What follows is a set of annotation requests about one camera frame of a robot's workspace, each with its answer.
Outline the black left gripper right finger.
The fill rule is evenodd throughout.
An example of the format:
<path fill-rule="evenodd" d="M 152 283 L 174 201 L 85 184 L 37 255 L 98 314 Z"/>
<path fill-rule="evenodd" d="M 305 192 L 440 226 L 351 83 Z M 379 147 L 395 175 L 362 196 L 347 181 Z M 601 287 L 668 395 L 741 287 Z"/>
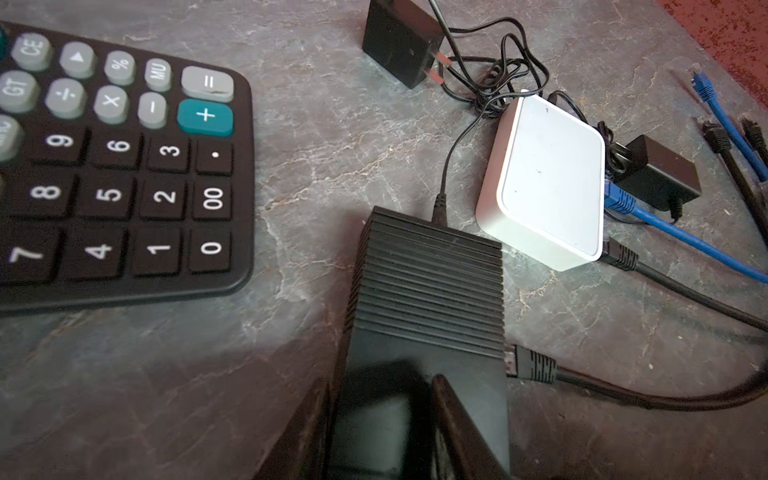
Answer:
<path fill-rule="evenodd" d="M 431 383 L 431 416 L 436 479 L 510 478 L 442 374 Z"/>

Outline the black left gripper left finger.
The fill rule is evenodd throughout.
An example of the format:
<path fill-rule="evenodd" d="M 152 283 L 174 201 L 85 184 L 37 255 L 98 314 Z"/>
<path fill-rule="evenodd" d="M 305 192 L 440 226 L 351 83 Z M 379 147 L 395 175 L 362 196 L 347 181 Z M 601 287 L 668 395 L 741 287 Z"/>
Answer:
<path fill-rule="evenodd" d="M 254 479 L 323 479 L 330 418 L 328 381 L 309 388 Z"/>

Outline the black smartphone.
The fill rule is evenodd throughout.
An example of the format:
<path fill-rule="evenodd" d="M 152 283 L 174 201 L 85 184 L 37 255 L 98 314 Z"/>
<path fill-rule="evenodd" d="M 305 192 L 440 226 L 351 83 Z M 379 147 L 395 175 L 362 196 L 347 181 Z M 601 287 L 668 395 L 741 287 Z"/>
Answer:
<path fill-rule="evenodd" d="M 330 479 L 436 479 L 444 375 L 510 471 L 498 242 L 375 207 L 360 235 L 333 387 Z"/>

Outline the white network switch box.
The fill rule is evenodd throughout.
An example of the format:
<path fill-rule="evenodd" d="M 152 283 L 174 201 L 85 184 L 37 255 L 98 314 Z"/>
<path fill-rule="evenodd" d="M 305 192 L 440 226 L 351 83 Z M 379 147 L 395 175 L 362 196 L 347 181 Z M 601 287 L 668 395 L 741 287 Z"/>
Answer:
<path fill-rule="evenodd" d="M 605 145 L 588 123 L 545 99 L 515 99 L 500 117 L 475 210 L 479 228 L 563 272 L 603 249 Z"/>

